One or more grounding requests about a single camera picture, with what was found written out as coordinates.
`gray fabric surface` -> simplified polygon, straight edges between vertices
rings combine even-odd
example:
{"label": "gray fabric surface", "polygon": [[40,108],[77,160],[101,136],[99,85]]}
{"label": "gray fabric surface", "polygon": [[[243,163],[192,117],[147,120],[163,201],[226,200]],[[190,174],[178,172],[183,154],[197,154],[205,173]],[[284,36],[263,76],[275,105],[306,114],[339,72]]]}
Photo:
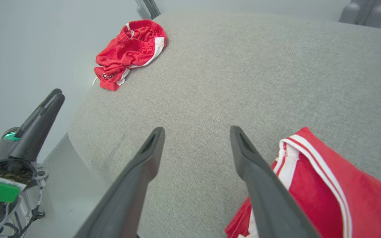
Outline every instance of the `gray fabric surface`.
{"label": "gray fabric surface", "polygon": [[68,130],[89,169],[110,185],[149,133],[165,128],[141,237],[225,237],[247,197],[231,125],[269,163],[280,139],[308,126],[381,180],[381,29],[253,13],[155,21],[167,33],[165,50],[116,92],[95,84]]}

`white wall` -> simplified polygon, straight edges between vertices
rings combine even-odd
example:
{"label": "white wall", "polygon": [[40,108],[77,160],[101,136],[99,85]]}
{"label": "white wall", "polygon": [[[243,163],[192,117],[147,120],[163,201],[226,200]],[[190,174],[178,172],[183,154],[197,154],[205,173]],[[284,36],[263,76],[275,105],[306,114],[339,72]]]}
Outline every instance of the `white wall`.
{"label": "white wall", "polygon": [[138,19],[133,0],[0,0],[0,137],[60,88],[65,103],[41,150],[43,161],[95,78],[97,53]]}
{"label": "white wall", "polygon": [[254,11],[339,21],[350,0],[154,0],[161,13],[174,10]]}

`shorts logo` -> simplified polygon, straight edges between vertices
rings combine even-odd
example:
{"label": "shorts logo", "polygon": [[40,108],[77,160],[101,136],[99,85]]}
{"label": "shorts logo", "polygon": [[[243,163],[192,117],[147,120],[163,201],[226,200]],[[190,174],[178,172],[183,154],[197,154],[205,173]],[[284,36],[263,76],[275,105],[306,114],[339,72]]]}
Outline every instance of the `shorts logo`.
{"label": "shorts logo", "polygon": [[104,78],[104,79],[109,79],[109,78],[112,78],[113,76],[114,76],[114,74],[112,74],[112,75],[110,75],[110,76],[108,76],[108,77],[107,77],[107,74],[103,74],[103,78]]}

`metal bracket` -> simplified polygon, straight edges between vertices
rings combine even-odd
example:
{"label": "metal bracket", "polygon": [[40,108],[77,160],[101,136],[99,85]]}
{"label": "metal bracket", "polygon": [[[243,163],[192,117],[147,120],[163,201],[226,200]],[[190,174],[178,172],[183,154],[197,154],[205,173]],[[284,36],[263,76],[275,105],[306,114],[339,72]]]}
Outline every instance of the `metal bracket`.
{"label": "metal bracket", "polygon": [[339,22],[381,28],[381,0],[351,0]]}
{"label": "metal bracket", "polygon": [[42,179],[46,179],[47,177],[48,177],[47,169],[43,166],[43,164],[38,164],[36,166],[36,177],[34,179],[42,180]]}
{"label": "metal bracket", "polygon": [[138,5],[138,12],[142,19],[153,20],[160,15],[157,5],[154,0],[135,0]]}

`fabric texture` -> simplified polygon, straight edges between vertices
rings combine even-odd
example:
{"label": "fabric texture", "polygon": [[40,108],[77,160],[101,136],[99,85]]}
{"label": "fabric texture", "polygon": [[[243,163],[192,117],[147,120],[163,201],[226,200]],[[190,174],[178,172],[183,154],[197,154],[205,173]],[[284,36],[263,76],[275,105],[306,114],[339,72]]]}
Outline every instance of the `fabric texture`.
{"label": "fabric texture", "polygon": [[115,39],[97,55],[95,74],[101,88],[115,91],[130,69],[148,65],[167,44],[163,28],[151,20],[127,23]]}
{"label": "fabric texture", "polygon": [[68,135],[107,186],[165,128],[138,234],[223,238],[248,197],[230,126],[269,163],[304,126],[381,181],[381,29],[248,12],[167,13],[168,47],[121,93],[92,86]]}
{"label": "fabric texture", "polygon": [[[283,169],[289,164],[292,170]],[[272,169],[321,237],[381,237],[381,182],[358,170],[308,128],[280,141]],[[234,216],[241,223],[232,219],[231,229],[225,229],[228,238],[258,237],[246,222],[254,220],[248,209],[246,199]]]}

